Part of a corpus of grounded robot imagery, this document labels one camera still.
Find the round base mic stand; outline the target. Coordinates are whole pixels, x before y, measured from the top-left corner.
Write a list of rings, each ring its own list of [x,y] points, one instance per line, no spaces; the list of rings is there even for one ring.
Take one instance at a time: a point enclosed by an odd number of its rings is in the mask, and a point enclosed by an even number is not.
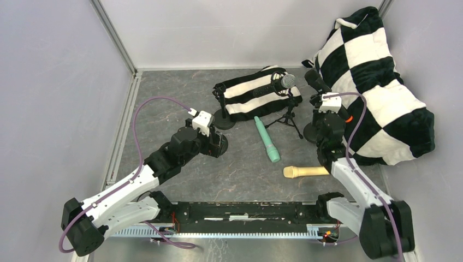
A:
[[[212,155],[216,158],[222,156],[228,149],[228,140],[225,135],[218,132],[213,135]]]
[[[319,128],[314,124],[314,122],[308,123],[303,130],[304,138],[313,144],[317,143],[317,137],[319,133]]]
[[[225,108],[225,96],[226,85],[223,83],[216,84],[213,88],[212,94],[219,101],[220,109],[214,113],[214,125],[217,129],[228,130],[235,126],[236,122],[232,121],[230,115]]]

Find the black microphone orange end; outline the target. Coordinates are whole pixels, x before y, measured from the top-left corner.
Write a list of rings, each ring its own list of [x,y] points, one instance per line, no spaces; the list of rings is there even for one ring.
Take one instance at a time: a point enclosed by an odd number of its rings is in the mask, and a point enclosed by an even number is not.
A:
[[[331,88],[324,82],[322,77],[315,69],[309,70],[305,73],[304,78],[306,82],[320,95],[322,105],[321,112],[336,112],[340,115],[346,123],[350,122],[353,117],[347,112],[346,108],[342,105],[341,97],[334,97],[335,94]]]

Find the black glitter microphone silver head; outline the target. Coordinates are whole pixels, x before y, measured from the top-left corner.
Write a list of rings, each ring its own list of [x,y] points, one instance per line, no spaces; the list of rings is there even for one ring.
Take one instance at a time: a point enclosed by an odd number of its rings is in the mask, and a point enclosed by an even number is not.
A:
[[[271,79],[270,83],[256,88],[253,90],[253,96],[259,98],[270,93],[280,95],[285,90],[291,89],[295,86],[296,77],[292,74],[286,74],[278,79]]]

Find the teal green microphone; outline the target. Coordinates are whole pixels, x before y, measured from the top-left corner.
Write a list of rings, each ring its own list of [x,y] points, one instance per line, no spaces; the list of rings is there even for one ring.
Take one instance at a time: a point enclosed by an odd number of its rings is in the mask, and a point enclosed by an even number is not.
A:
[[[270,138],[270,135],[268,134],[264,123],[260,120],[258,116],[254,116],[254,121],[270,161],[272,163],[278,162],[281,159],[280,154],[278,152],[278,149],[274,145],[272,139]]]

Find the cream beige microphone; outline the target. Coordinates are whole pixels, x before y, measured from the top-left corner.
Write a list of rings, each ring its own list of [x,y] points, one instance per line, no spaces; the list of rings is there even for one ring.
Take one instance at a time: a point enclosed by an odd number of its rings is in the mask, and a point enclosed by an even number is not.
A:
[[[322,176],[329,175],[330,173],[326,170],[325,167],[315,166],[315,167],[297,167],[297,166],[287,166],[283,169],[283,175],[285,178],[297,178],[303,176]]]

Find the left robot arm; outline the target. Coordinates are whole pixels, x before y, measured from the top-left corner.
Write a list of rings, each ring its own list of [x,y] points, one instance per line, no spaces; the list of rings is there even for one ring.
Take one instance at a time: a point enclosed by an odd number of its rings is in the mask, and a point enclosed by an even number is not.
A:
[[[203,134],[192,119],[172,135],[169,142],[152,152],[131,174],[110,188],[83,201],[69,199],[63,207],[58,247],[62,253],[64,239],[83,257],[94,252],[106,238],[135,223],[158,217],[161,208],[154,199],[135,205],[132,200],[155,189],[181,172],[195,156],[218,158],[228,149],[228,139],[213,124]]]

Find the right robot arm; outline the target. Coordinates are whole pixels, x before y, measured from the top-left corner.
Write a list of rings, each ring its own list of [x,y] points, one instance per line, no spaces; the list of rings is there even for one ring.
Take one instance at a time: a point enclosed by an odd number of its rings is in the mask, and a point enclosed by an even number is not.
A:
[[[343,196],[331,197],[323,201],[324,214],[354,232],[370,259],[413,251],[415,238],[410,206],[381,191],[349,157],[343,144],[345,120],[336,112],[323,112],[316,106],[311,126],[320,164],[356,201],[353,205]]]

